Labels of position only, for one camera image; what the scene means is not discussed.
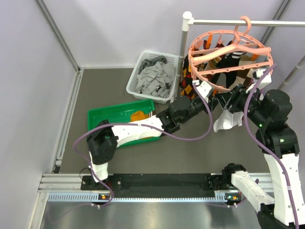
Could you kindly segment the pink round clip hanger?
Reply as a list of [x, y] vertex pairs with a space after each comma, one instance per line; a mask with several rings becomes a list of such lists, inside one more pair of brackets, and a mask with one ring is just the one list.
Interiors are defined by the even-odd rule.
[[[238, 31], [238, 25], [235, 26], [234, 30], [214, 30], [204, 33], [196, 38], [193, 41], [192, 45], [189, 48], [188, 53], [188, 60], [189, 66], [191, 68], [191, 76], [193, 80], [202, 80], [204, 82], [208, 82], [212, 88], [220, 91], [220, 92], [228, 92], [230, 91], [229, 87], [218, 86], [215, 83], [212, 83], [208, 80], [207, 76], [212, 75], [215, 76], [216, 74], [229, 74], [229, 73], [237, 73], [238, 71], [245, 71], [248, 69], [258, 69], [260, 67], [271, 67], [273, 63], [273, 59], [271, 57], [271, 48], [265, 47], [262, 43], [260, 43], [257, 39], [253, 38], [252, 36], [248, 35], [248, 32], [251, 29], [252, 23], [251, 20], [247, 16], [240, 17], [247, 26], [244, 32]], [[203, 37], [209, 35], [212, 36], [214, 34], [231, 34], [234, 36], [232, 42], [224, 47], [217, 47], [214, 49], [195, 49], [195, 43], [200, 41]], [[266, 61], [260, 63], [252, 63], [247, 65], [239, 65], [236, 64], [230, 67], [220, 67], [214, 68], [210, 70], [199, 71], [197, 66], [203, 63], [209, 63], [210, 61], [217, 59], [228, 57], [231, 55], [233, 58], [237, 59], [238, 54], [245, 54], [250, 53], [253, 57], [265, 56]]]

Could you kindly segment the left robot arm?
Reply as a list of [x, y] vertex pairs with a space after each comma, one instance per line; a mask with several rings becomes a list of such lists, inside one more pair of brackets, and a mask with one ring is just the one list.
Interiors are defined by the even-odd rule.
[[127, 123], [110, 125], [108, 120], [101, 121], [99, 130], [86, 137], [90, 155], [91, 183], [97, 189], [108, 184], [108, 162], [112, 160], [116, 149], [132, 141], [173, 134], [183, 124], [204, 111], [210, 115], [218, 102], [215, 99], [200, 97], [189, 99], [179, 96], [167, 109], [149, 118]]

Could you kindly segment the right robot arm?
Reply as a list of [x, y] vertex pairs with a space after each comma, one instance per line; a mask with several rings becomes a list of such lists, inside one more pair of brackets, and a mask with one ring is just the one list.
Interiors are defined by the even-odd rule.
[[254, 141], [268, 164], [274, 196], [270, 197], [242, 165], [230, 163], [222, 170], [226, 188], [238, 188], [251, 203], [263, 229], [303, 229], [305, 207], [298, 172], [299, 144], [295, 131], [286, 123], [292, 104], [281, 90], [268, 91], [263, 99], [258, 91], [243, 86], [215, 96], [225, 111], [243, 112], [244, 124], [251, 120], [258, 130]]

